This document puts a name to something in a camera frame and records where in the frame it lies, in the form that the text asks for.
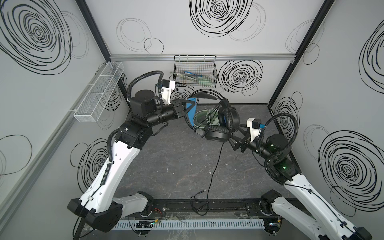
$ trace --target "white wire basket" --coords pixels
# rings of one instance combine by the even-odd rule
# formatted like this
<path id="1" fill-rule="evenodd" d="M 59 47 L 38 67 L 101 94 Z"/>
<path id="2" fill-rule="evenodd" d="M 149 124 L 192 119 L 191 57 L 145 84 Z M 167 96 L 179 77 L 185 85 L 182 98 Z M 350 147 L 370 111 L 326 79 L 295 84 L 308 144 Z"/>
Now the white wire basket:
<path id="1" fill-rule="evenodd" d="M 101 66 L 103 70 L 74 113 L 79 122 L 97 122 L 111 97 L 124 66 L 121 62 L 108 62 Z"/>

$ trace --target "robotic arm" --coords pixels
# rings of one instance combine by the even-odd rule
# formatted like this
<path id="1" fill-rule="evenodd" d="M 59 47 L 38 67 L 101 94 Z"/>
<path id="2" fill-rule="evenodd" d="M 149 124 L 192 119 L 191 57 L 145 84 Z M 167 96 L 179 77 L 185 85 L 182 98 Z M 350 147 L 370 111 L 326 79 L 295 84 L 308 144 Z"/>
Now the robotic arm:
<path id="1" fill-rule="evenodd" d="M 161 85 L 159 97 L 150 90 L 141 90 L 130 99 L 130 120 L 109 136 L 107 148 L 110 148 L 111 152 L 107 149 L 108 159 L 87 191 L 80 198 L 72 199 L 67 206 L 71 212 L 94 229 L 108 232 L 125 216 L 140 213 L 145 217 L 151 213 L 153 198 L 145 192 L 140 191 L 123 198 L 113 198 L 113 195 L 133 159 L 149 137 L 154 135 L 152 127 L 181 117 L 187 119 L 187 113 L 195 106 L 194 101 L 170 99 L 170 93 L 175 86 L 174 81 L 163 79 Z M 133 84 L 128 87 L 129 96 L 132 86 Z M 202 93 L 201 90 L 197 92 L 190 97 L 215 99 L 211 95 Z M 156 105 L 156 100 L 160 101 L 160 106 Z M 274 134 L 263 142 L 265 127 L 279 115 L 272 117 L 266 124 L 262 124 L 259 119 L 250 118 L 244 125 L 240 124 L 238 114 L 233 107 L 230 107 L 228 100 L 223 98 L 220 103 L 222 110 L 219 109 L 219 112 L 222 114 L 219 114 L 219 120 L 222 125 L 229 125 L 228 131 L 219 128 L 210 129 L 206 126 L 204 131 L 195 129 L 195 132 L 200 132 L 208 140 L 222 142 L 228 140 L 235 151 L 240 148 L 244 152 L 248 148 L 263 157 L 265 170 L 271 178 L 292 192 L 313 217 L 297 209 L 274 190 L 261 197 L 260 206 L 263 214 L 276 213 L 282 216 L 314 240 L 372 239 L 364 227 L 355 227 L 335 210 L 313 188 L 298 167 L 286 157 L 291 150 L 294 138 L 288 141 L 283 135 Z M 292 115 L 284 115 L 296 121 Z M 234 131 L 241 132 L 244 137 L 234 136 Z M 110 146 L 115 134 L 115 141 Z"/>

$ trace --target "headphones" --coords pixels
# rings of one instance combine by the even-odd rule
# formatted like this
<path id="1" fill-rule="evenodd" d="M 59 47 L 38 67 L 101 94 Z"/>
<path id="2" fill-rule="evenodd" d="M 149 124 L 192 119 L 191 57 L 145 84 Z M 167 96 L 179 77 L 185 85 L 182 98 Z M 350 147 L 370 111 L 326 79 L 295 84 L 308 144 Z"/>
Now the headphones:
<path id="1" fill-rule="evenodd" d="M 190 121 L 185 117 L 185 121 L 197 134 L 205 137 L 207 140 L 226 142 L 231 135 L 237 131 L 240 125 L 240 117 L 234 107 L 231 106 L 227 98 L 224 98 L 220 93 L 212 89 L 199 89 L 193 92 L 189 98 L 208 98 L 220 99 L 220 107 L 218 109 L 218 120 L 220 125 L 208 124 L 204 127 L 204 131 L 198 128 L 193 128 Z"/>

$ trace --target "black frame post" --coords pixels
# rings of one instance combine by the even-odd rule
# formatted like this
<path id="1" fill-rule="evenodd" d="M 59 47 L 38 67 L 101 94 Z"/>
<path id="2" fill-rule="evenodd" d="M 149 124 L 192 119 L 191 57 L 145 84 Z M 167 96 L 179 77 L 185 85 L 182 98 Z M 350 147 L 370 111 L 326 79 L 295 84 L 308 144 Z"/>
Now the black frame post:
<path id="1" fill-rule="evenodd" d="M 97 28 L 96 22 L 93 19 L 93 16 L 91 14 L 91 11 L 88 8 L 87 3 L 85 2 L 85 0 L 76 0 L 76 3 L 79 6 L 79 9 L 85 19 L 85 22 L 87 22 L 89 30 L 91 31 L 93 38 L 95 39 L 97 45 L 99 46 L 100 52 L 103 55 L 105 61 L 107 62 L 111 61 L 111 54 L 108 51 L 107 45 L 105 44 L 99 29 Z M 127 90 L 125 89 L 124 83 L 121 81 L 121 78 L 118 81 L 118 86 L 122 95 L 125 98 L 126 103 L 128 104 L 129 108 L 131 108 L 127 100 Z"/>
<path id="2" fill-rule="evenodd" d="M 335 0 L 325 0 L 323 2 L 323 5 L 321 6 L 308 32 L 306 33 L 303 41 L 301 42 L 299 48 L 297 49 L 295 60 L 293 61 L 293 63 L 291 63 L 288 66 L 287 70 L 285 71 L 279 85 L 277 86 L 275 92 L 273 93 L 271 99 L 269 100 L 268 106 L 272 107 L 272 105 L 277 100 L 279 94 L 283 90 L 285 84 L 287 83 L 288 79 L 290 78 L 291 74 L 293 73 L 294 69 L 299 63 L 308 45 L 311 43 L 313 36 L 316 34 L 317 30 L 319 29 L 321 23 L 323 22 L 325 16 L 327 15 L 328 11 L 331 9 L 334 2 Z"/>

